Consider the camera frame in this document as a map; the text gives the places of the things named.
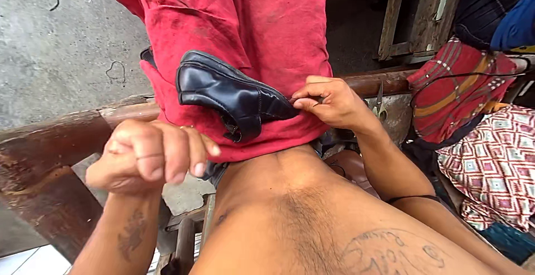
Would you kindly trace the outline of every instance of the brown leather shoe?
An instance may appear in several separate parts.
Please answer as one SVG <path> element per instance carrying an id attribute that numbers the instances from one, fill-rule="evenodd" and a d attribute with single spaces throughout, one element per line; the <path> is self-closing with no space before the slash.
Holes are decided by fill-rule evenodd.
<path id="1" fill-rule="evenodd" d="M 338 175 L 364 189 L 368 194 L 379 198 L 364 171 L 364 159 L 357 152 L 345 149 L 325 159 L 324 162 Z"/>

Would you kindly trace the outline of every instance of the forearm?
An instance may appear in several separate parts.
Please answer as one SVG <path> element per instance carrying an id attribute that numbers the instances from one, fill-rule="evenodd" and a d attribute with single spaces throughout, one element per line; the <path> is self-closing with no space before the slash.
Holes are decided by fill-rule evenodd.
<path id="1" fill-rule="evenodd" d="M 159 189 L 135 197 L 110 194 L 70 275 L 145 274 L 156 247 L 160 196 Z"/>
<path id="2" fill-rule="evenodd" d="M 368 180 L 383 200 L 435 194 L 429 180 L 390 140 L 379 121 L 355 135 Z"/>

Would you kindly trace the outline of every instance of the blue fabric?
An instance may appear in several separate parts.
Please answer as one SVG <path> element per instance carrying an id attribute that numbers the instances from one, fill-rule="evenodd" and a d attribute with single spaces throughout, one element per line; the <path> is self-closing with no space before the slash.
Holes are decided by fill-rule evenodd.
<path id="1" fill-rule="evenodd" d="M 489 50 L 501 20 L 520 0 L 459 0 L 454 32 L 465 44 Z"/>
<path id="2" fill-rule="evenodd" d="M 535 241 L 531 234 L 522 233 L 507 225 L 494 223 L 488 229 L 478 232 L 517 265 L 521 265 L 535 252 Z"/>
<path id="3" fill-rule="evenodd" d="M 491 49 L 508 51 L 535 45 L 535 0 L 520 0 L 494 32 Z"/>

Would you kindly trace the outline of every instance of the bare torso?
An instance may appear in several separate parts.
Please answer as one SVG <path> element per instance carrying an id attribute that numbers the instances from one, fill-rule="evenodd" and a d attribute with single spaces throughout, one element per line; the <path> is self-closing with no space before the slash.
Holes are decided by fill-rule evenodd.
<path id="1" fill-rule="evenodd" d="M 338 176 L 302 145 L 227 169 L 196 273 L 493 272 L 436 231 Z"/>

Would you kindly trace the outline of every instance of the scissors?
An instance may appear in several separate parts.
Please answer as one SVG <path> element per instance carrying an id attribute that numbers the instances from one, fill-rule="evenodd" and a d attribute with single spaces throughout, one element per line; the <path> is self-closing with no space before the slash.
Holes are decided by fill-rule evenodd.
<path id="1" fill-rule="evenodd" d="M 377 94 L 377 101 L 376 104 L 371 107 L 371 112 L 375 114 L 381 122 L 385 121 L 388 117 L 388 113 L 383 104 L 383 81 L 381 81 L 381 87 L 379 87 L 379 93 Z"/>

